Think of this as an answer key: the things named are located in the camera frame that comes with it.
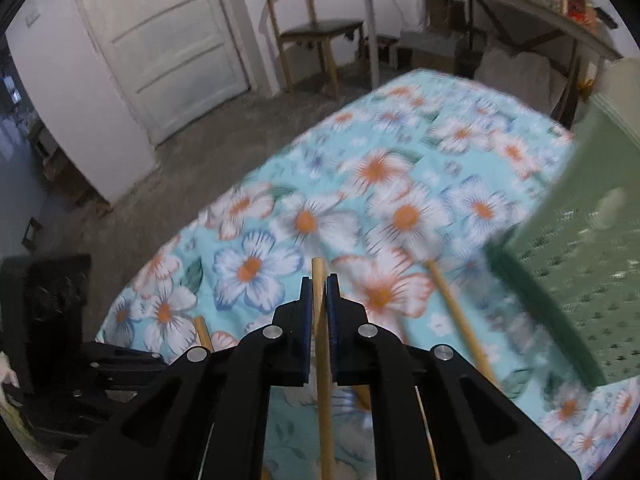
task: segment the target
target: green plastic container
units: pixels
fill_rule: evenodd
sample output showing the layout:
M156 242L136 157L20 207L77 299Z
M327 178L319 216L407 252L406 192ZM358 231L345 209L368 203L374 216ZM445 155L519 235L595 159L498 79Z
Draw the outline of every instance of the green plastic container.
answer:
M487 247L587 386L640 374L640 62L607 70L540 208Z

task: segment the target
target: turquoise fabric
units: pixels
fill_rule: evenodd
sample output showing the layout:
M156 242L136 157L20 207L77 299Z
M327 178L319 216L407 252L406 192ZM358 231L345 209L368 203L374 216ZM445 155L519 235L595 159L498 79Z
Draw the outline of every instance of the turquoise fabric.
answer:
M97 336L172 362L204 316L216 350L298 298L324 256L369 320L470 359L419 261L437 258L504 393L587 477L638 406L636 379L587 392L543 327L486 267L489 236L524 220L558 175L572 136L472 81L399 77L299 136L163 246L113 303ZM370 414L333 396L336 478L373 479ZM264 466L309 478L319 457L315 384L274 388Z

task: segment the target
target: wooden chair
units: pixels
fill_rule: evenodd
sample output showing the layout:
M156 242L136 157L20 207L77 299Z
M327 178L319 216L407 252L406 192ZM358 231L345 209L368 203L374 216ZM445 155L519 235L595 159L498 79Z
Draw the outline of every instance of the wooden chair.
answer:
M285 43L311 43L318 46L318 56L320 59L320 69L326 72L324 58L326 57L326 65L334 86L334 96L340 98L340 89L338 86L338 71L335 66L334 53L331 50L331 40L337 36L345 35L350 40L353 39L355 30L358 29L358 55L362 59L364 54L364 37L362 35L362 20L318 20L316 15L316 7L314 0L306 0L306 11L308 12L309 22L289 30L280 31L276 20L274 9L274 0L267 0L269 6L269 14L271 24L273 25L273 33L276 37L276 44L280 53L280 62L282 63L282 71L284 79L287 83L287 91L293 92L293 84L291 82L291 73L287 58L284 54Z

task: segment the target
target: wooden dowel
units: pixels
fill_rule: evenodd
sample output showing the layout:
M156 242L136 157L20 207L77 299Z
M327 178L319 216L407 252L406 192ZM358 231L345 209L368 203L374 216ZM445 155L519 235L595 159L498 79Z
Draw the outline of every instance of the wooden dowel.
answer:
M200 340L200 346L204 346L209 352L213 352L213 345L211 344L211 338L209 336L209 329L207 323L202 316L196 316L193 319L193 325L196 328L196 334Z
M366 384L358 384L357 386L353 387L353 392L356 394L360 406L370 412L371 394L369 392L369 387Z
M462 311L462 307L460 307L458 300L456 300L451 292L451 289L447 284L447 280L444 279L444 276L440 272L438 264L436 264L434 260L427 260L423 265L429 269L436 287L442 294L444 301L447 303L451 317L460 329L462 339L465 341L466 347L473 356L476 368L485 376L485 378L491 381L496 388L500 388L500 385L495 378L494 371L489 364L489 359L487 359L484 349L476 337L476 333L471 328L471 324L468 322L465 313Z
M438 462L436 461L436 452L433 449L433 440L431 439L431 433L429 433L429 425L427 424L427 416L424 414L424 406L422 405L422 399L420 398L420 390L418 386L415 387L415 395L418 397L418 405L420 406L420 413L422 414L422 422L424 423L424 431L427 433L427 442L429 443L429 452L431 455L431 463L433 463L433 472L436 475L436 480L440 480L440 469L438 468Z
M326 267L322 258L311 260L314 288L314 337L316 341L316 384L318 386L318 427L320 433L320 475L322 480L334 478L334 440L331 429L332 380L329 364L329 338L324 309Z

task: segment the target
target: concrete floor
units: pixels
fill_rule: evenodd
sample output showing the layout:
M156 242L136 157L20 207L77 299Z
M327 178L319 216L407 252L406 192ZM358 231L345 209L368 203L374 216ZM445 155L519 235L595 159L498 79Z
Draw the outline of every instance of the concrete floor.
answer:
M383 73L385 79L395 75ZM40 250L92 256L85 339L94 338L111 302L138 270L204 206L306 129L369 91L355 65L341 71L340 104L326 88L316 76L293 94L268 100L247 93L212 110L159 146L160 168L104 218L95 203L68 208L60 197L51 198L41 218Z

